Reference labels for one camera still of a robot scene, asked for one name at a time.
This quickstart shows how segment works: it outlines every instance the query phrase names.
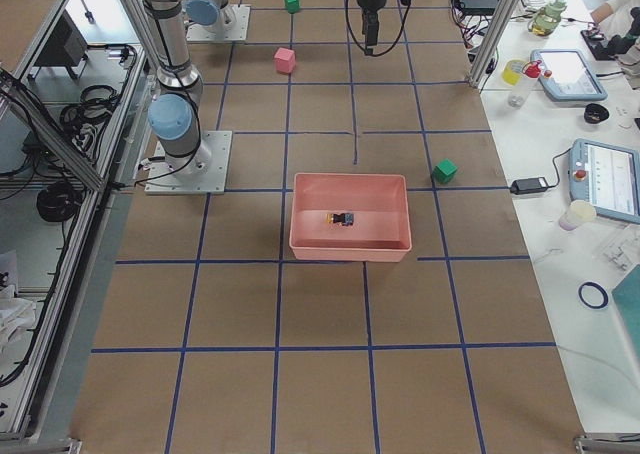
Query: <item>white table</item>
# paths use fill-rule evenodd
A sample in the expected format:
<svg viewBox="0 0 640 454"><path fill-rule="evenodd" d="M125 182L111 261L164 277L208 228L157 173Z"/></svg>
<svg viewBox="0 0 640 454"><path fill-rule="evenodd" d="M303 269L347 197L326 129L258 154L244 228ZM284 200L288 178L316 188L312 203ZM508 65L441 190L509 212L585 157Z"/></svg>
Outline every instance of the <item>white table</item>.
<svg viewBox="0 0 640 454"><path fill-rule="evenodd" d="M566 17L587 19L581 0L568 0ZM640 93L619 75L603 78L608 98L601 102L610 119L593 126L583 108L553 103L540 87L520 108L507 105L511 88L500 74L510 59L528 59L532 49L580 49L592 60L579 31L584 24L564 23L544 39L529 33L526 22L511 21L499 45L500 60L482 92L482 102L509 183L516 178L545 176L555 182L551 159L576 138L640 150ZM598 73L615 72L615 62L591 64ZM640 363L614 305L592 310L581 304L577 289L585 281L609 293L625 272L603 254L604 245L625 223L605 218L567 232L558 218L569 204L568 158L558 159L560 186L542 195L513 198L518 219L559 346L569 386L586 432L640 432Z"/></svg>

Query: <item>green cube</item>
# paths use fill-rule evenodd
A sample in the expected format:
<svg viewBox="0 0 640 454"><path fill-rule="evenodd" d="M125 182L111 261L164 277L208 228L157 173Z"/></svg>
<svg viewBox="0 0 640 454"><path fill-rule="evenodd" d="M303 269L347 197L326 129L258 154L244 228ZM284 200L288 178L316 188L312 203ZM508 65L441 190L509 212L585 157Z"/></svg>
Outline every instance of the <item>green cube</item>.
<svg viewBox="0 0 640 454"><path fill-rule="evenodd" d="M432 176L438 181L440 184L446 184L453 176L458 172L458 166L456 166L449 159L444 159L438 163L438 165L433 169Z"/></svg>
<svg viewBox="0 0 640 454"><path fill-rule="evenodd" d="M289 14L295 14L300 10L300 0L284 0L284 7Z"/></svg>

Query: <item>water bottle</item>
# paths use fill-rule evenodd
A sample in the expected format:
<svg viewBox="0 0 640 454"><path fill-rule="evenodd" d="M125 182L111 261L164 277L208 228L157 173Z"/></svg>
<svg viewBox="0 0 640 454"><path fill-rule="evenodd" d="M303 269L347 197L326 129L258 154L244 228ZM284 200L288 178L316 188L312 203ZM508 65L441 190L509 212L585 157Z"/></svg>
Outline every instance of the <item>water bottle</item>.
<svg viewBox="0 0 640 454"><path fill-rule="evenodd" d="M527 100L527 97L529 97L529 94L531 94L533 90L533 86L536 84L540 74L542 74L542 70L540 69L541 62L542 61L538 60L525 64L520 79L518 79L516 85L513 86L507 98L510 106L520 107L524 104L524 101Z"/></svg>
<svg viewBox="0 0 640 454"><path fill-rule="evenodd" d="M562 20L562 13L567 8L565 0L551 0L540 9L531 21L530 30L537 36L548 36L555 31Z"/></svg>

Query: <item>pink box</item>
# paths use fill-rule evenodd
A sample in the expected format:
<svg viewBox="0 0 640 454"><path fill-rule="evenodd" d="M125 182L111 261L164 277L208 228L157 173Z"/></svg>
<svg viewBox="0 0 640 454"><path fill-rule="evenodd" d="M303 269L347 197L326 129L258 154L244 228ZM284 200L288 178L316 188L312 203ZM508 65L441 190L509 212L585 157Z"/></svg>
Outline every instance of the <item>pink box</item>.
<svg viewBox="0 0 640 454"><path fill-rule="evenodd" d="M276 61L276 71L282 74L291 74L296 67L296 53L291 49L281 47L273 58Z"/></svg>
<svg viewBox="0 0 640 454"><path fill-rule="evenodd" d="M353 214L353 225L327 215ZM398 262L411 250L403 176L296 174L289 245L297 259Z"/></svg>

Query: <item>monitor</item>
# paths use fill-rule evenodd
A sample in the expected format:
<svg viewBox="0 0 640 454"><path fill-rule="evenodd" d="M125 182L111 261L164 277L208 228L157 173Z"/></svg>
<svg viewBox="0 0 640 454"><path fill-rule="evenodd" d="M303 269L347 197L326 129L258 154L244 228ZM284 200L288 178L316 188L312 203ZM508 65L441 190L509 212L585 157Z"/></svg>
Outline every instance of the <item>monitor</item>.
<svg viewBox="0 0 640 454"><path fill-rule="evenodd" d="M541 77L540 83L547 95L556 102L602 101L607 92L589 68L580 51L571 49L536 49L532 60L541 60L551 77Z"/></svg>
<svg viewBox="0 0 640 454"><path fill-rule="evenodd" d="M578 139L569 162L572 199L590 202L600 215L640 224L637 151ZM577 176L578 171L586 177Z"/></svg>

